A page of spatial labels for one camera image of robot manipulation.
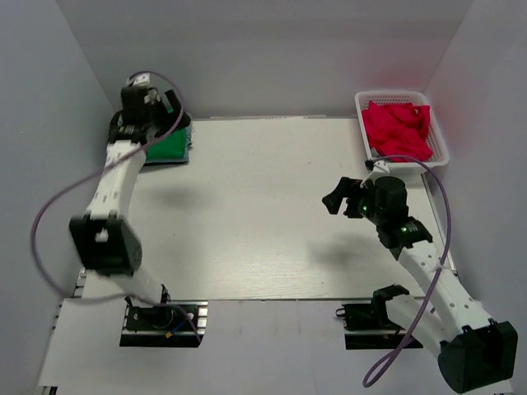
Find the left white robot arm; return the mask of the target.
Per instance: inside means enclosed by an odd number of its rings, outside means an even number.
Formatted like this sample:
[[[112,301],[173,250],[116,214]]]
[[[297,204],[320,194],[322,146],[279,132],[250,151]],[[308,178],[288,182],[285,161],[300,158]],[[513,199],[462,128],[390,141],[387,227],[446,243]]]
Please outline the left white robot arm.
[[[168,291],[142,268],[142,245],[128,223],[128,210],[150,142],[169,136],[186,121],[173,90],[127,86],[121,90],[122,109],[110,122],[105,170],[85,212],[69,221],[69,231],[83,267],[112,281],[127,298],[146,307],[146,319],[166,328],[174,308]]]

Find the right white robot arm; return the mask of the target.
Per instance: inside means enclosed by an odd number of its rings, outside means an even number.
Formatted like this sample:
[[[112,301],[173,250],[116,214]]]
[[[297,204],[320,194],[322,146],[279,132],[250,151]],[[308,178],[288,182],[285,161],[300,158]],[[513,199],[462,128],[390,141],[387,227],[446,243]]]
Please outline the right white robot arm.
[[[430,232],[409,214],[403,180],[342,177],[322,203],[331,215],[345,203],[346,217],[374,224],[380,243],[429,297],[418,302],[401,285],[380,288],[372,295],[369,312],[344,310],[349,329],[375,323],[410,332],[436,358],[443,379],[456,393],[513,376],[517,331],[510,322],[493,319],[444,268]]]

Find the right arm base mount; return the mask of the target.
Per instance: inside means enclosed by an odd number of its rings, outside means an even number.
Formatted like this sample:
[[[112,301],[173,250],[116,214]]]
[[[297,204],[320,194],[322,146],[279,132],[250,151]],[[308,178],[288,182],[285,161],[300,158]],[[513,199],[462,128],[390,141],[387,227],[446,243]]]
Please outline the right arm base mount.
[[[348,351],[392,351],[406,334],[394,323],[380,323],[370,303],[343,304],[335,316],[343,321]]]

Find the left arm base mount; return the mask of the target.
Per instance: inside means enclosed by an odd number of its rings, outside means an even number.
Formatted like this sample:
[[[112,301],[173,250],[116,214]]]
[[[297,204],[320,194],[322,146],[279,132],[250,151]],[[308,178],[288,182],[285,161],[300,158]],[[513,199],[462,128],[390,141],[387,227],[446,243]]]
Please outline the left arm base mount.
[[[142,348],[198,348],[208,320],[208,302],[165,308],[140,308],[128,303],[119,345]]]

